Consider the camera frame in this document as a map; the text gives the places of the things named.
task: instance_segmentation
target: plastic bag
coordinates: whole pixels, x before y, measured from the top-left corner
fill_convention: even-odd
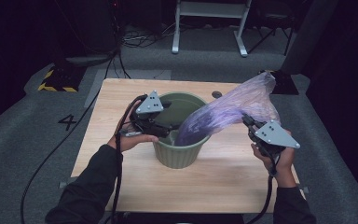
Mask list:
[[[264,72],[204,105],[182,123],[174,145],[189,146],[231,124],[241,123],[244,113],[260,122],[271,119],[280,122],[278,111],[269,99],[275,85],[272,74]]]

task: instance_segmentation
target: table top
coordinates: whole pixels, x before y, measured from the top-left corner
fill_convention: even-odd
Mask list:
[[[72,176],[79,176],[91,156],[114,133],[128,104],[138,95],[186,91],[206,102],[239,84],[108,78],[103,82]],[[156,158],[152,143],[123,153],[123,176],[117,210],[128,212],[259,213],[268,190],[268,172],[253,155],[243,124],[213,134],[193,164],[172,169]],[[273,211],[276,183],[267,212]],[[106,206],[111,210],[114,194]]]

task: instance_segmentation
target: black sleeve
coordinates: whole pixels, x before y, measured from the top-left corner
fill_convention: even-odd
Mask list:
[[[316,223],[316,217],[310,212],[298,187],[277,188],[273,216],[275,224]]]
[[[77,180],[66,186],[58,205],[46,215],[46,223],[98,223],[115,189],[118,162],[121,154],[101,146]]]

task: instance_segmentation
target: metal shelf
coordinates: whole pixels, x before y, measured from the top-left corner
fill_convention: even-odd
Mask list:
[[[245,4],[221,4],[201,2],[181,2],[181,16],[201,16],[241,19]]]
[[[236,18],[241,19],[240,28],[234,31],[238,48],[242,57],[248,56],[241,38],[243,26],[248,16],[249,7],[252,0],[244,0],[244,4],[224,4],[224,3],[205,3],[205,2],[186,2],[177,0],[175,16],[175,34],[173,36],[172,53],[179,52],[180,38],[180,17],[181,16],[200,16],[200,17],[219,17],[219,18]]]

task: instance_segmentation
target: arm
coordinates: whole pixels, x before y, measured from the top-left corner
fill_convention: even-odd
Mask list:
[[[271,160],[261,155],[256,145],[252,144],[255,156],[264,162],[267,169]],[[277,198],[274,206],[274,223],[316,223],[315,216],[310,212],[307,201],[302,197],[292,174],[295,150],[287,147],[277,164],[275,179],[278,183]]]
[[[122,128],[129,128],[129,120],[129,117],[125,118],[125,125]],[[120,136],[120,151],[118,151],[116,134],[121,128],[118,126],[107,144],[101,146],[92,156],[77,180],[66,186],[58,205],[46,215],[46,223],[98,223],[115,189],[117,165],[121,165],[123,160],[121,152],[139,143],[158,141],[156,136],[147,134],[133,137]]]

